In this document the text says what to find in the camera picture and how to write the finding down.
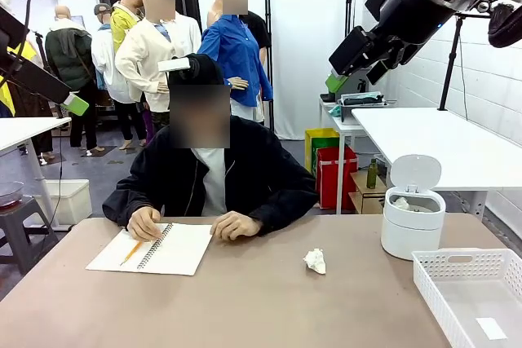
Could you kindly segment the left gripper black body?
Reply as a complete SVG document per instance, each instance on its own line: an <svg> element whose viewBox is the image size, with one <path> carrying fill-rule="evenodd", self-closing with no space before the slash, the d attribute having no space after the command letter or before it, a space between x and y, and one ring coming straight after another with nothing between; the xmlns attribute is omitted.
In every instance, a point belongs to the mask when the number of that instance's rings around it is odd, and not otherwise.
<svg viewBox="0 0 522 348"><path fill-rule="evenodd" d="M15 49L18 45L25 42L27 28L20 23L9 11L0 9L0 42L1 48L8 47Z"/></svg>

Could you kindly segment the person's right hand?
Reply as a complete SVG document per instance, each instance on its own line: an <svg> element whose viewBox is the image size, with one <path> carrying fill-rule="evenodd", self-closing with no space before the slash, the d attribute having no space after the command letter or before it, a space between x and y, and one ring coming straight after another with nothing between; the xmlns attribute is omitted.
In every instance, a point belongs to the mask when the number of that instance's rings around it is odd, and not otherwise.
<svg viewBox="0 0 522 348"><path fill-rule="evenodd" d="M140 207L130 216L126 229L139 242L155 241L162 237L162 230L157 225L160 220L158 210L150 206Z"/></svg>

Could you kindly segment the person's left hand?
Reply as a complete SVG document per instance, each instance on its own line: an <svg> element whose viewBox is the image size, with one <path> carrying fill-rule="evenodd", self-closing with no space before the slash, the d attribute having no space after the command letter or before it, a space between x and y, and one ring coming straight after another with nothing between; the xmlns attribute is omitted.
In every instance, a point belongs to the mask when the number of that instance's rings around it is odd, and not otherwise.
<svg viewBox="0 0 522 348"><path fill-rule="evenodd" d="M239 237L256 236L262 223L236 211L228 212L216 218L210 229L210 234L223 241L234 241Z"/></svg>

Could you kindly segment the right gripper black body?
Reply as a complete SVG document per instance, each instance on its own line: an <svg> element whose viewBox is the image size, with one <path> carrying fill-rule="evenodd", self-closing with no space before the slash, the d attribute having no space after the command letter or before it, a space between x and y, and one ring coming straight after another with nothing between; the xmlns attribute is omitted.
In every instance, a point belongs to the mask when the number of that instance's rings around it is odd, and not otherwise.
<svg viewBox="0 0 522 348"><path fill-rule="evenodd" d="M432 0L367 0L365 6L378 22L368 32L366 67L379 60L390 67L407 64L455 13Z"/></svg>

